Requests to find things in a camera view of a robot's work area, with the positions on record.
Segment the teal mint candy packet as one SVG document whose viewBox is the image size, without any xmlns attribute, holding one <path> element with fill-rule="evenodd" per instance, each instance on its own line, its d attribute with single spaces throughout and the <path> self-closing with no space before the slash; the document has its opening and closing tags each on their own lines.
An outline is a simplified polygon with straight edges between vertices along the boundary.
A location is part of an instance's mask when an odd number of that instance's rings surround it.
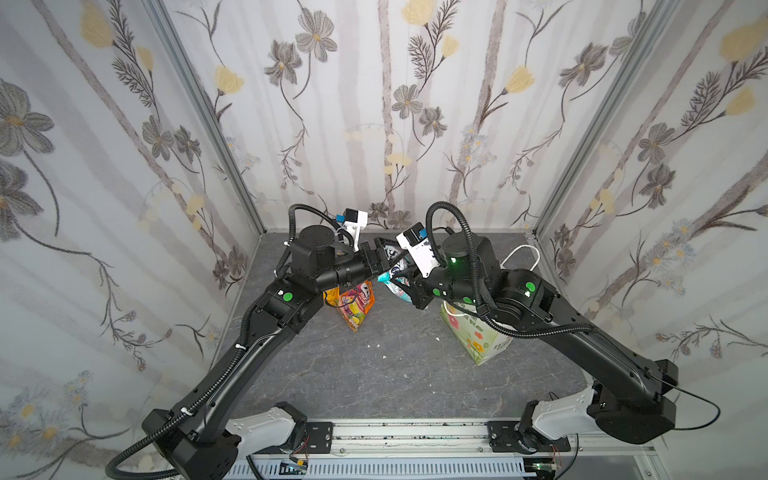
<svg viewBox="0 0 768 480">
<path fill-rule="evenodd" d="M 377 277 L 377 281 L 384 284 L 390 292 L 399 299 L 411 303 L 411 296 L 406 291 L 406 288 L 408 287 L 407 281 L 403 277 L 397 277 L 397 274 L 401 271 L 402 267 L 397 264 L 385 273 L 380 274 Z"/>
</svg>

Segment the orange snack packet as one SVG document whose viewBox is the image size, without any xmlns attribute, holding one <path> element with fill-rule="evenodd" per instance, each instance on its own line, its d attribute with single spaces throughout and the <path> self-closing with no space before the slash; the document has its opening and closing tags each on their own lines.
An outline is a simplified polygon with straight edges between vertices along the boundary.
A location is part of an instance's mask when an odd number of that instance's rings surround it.
<svg viewBox="0 0 768 480">
<path fill-rule="evenodd" d="M 357 332 L 375 304 L 373 284 L 365 281 L 346 292 L 336 287 L 324 292 L 324 300 L 341 314 L 353 332 Z"/>
</svg>

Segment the white floral paper bag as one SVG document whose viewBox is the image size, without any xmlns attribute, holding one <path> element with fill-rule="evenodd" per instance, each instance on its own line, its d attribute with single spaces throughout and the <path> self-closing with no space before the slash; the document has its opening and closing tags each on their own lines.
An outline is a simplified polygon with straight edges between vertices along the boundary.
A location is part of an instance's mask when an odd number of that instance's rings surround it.
<svg viewBox="0 0 768 480">
<path fill-rule="evenodd" d="M 512 338 L 493 330 L 475 316 L 469 246 L 463 237 L 449 237 L 443 244 L 446 271 L 433 293 L 440 295 L 440 314 L 476 365 L 503 352 Z"/>
</svg>

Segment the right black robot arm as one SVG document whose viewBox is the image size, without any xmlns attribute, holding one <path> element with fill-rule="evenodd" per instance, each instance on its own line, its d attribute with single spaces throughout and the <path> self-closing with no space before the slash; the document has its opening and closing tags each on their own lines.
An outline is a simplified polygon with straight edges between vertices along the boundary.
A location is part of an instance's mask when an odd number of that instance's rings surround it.
<svg viewBox="0 0 768 480">
<path fill-rule="evenodd" d="M 432 204 L 425 221 L 399 238 L 417 274 L 411 300 L 419 308 L 440 300 L 456 312 L 517 340 L 541 340 L 593 379 L 579 393 L 529 402 L 513 427 L 510 449 L 536 453 L 570 435 L 602 432 L 645 444 L 679 431 L 678 368 L 624 346 L 575 309 L 531 269 L 507 269 L 490 240 L 474 233 L 453 204 Z"/>
</svg>

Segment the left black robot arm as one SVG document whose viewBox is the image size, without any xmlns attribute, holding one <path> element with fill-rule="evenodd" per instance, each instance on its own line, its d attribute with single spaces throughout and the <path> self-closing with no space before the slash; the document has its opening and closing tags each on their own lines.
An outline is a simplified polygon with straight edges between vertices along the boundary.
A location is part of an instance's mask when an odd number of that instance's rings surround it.
<svg viewBox="0 0 768 480">
<path fill-rule="evenodd" d="M 390 267 L 385 250 L 359 241 L 364 211 L 332 217 L 294 204 L 288 220 L 274 279 L 243 315 L 237 341 L 172 409 L 148 414 L 144 438 L 108 462 L 108 478 L 224 478 L 244 441 L 226 424 L 266 364 L 325 305 L 326 291 L 356 287 Z"/>
</svg>

